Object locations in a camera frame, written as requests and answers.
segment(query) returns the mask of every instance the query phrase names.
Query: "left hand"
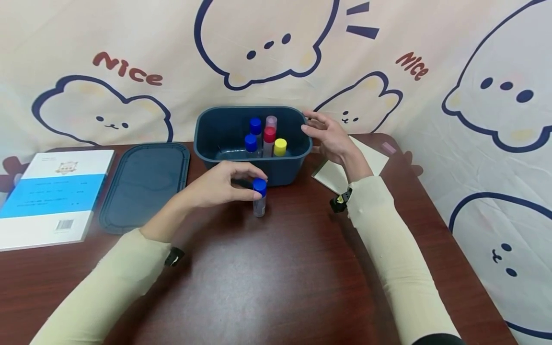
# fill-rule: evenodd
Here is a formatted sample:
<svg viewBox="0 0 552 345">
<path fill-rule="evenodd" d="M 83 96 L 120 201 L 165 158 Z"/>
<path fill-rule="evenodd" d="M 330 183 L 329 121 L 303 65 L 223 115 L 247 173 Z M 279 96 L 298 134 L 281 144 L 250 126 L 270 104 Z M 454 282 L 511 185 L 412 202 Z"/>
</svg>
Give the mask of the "left hand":
<svg viewBox="0 0 552 345">
<path fill-rule="evenodd" d="M 211 207 L 231 201 L 253 201 L 262 196 L 252 189 L 236 188 L 231 185 L 231 179 L 268 177 L 263 171 L 248 162 L 222 161 L 208 170 L 189 186 L 173 197 L 177 204 L 182 203 L 189 208 Z"/>
</svg>

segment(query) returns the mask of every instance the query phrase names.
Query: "pink cap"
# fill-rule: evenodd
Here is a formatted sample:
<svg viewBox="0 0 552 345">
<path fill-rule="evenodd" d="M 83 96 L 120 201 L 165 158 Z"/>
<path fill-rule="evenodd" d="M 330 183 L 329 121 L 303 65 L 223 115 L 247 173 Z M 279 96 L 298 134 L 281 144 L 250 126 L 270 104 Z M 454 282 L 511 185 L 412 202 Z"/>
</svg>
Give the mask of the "pink cap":
<svg viewBox="0 0 552 345">
<path fill-rule="evenodd" d="M 265 142 L 274 142 L 274 140 L 276 140 L 276 128 L 265 127 L 263 140 Z"/>
<path fill-rule="evenodd" d="M 276 128 L 276 123 L 278 123 L 278 119 L 276 118 L 276 116 L 268 116 L 267 117 L 267 124 L 266 124 L 266 127 L 274 127 Z"/>
</svg>

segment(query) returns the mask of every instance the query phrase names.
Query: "barcode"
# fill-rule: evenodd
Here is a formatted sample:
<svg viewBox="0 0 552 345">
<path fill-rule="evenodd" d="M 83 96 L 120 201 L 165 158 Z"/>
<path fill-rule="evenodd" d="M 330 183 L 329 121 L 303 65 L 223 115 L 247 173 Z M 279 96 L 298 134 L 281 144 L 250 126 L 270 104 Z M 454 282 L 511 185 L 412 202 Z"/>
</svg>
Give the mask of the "barcode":
<svg viewBox="0 0 552 345">
<path fill-rule="evenodd" d="M 56 230 L 67 230 L 73 226 L 74 219 L 60 220 L 57 222 Z"/>
</svg>

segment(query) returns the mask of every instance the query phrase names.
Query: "backdrop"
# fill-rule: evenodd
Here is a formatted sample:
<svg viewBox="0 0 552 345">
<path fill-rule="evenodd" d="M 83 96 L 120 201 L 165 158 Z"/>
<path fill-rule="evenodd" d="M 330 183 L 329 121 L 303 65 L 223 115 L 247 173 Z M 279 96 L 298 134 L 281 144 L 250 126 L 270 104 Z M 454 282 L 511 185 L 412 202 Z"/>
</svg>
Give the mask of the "backdrop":
<svg viewBox="0 0 552 345">
<path fill-rule="evenodd" d="M 316 109 L 412 151 L 518 342 L 551 344 L 551 17 L 552 0 L 3 0 L 1 200 L 36 152 L 190 141 L 217 105 Z"/>
</svg>

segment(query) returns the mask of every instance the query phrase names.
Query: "note paper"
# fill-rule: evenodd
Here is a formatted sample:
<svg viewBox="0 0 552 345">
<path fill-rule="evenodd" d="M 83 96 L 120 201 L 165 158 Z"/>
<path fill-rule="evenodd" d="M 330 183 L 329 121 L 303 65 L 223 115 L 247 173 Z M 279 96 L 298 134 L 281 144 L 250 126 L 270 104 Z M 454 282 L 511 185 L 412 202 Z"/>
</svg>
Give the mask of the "note paper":
<svg viewBox="0 0 552 345">
<path fill-rule="evenodd" d="M 364 157 L 366 157 L 368 165 L 372 169 L 374 175 L 379 176 L 383 170 L 383 167 L 389 160 L 389 157 L 382 155 L 378 151 L 361 143 L 353 137 L 351 137 L 351 139 L 353 140 L 353 143 L 362 151 Z M 330 161 L 324 163 L 323 166 L 312 175 L 312 177 L 336 194 L 345 193 L 349 186 L 343 167 Z"/>
</svg>

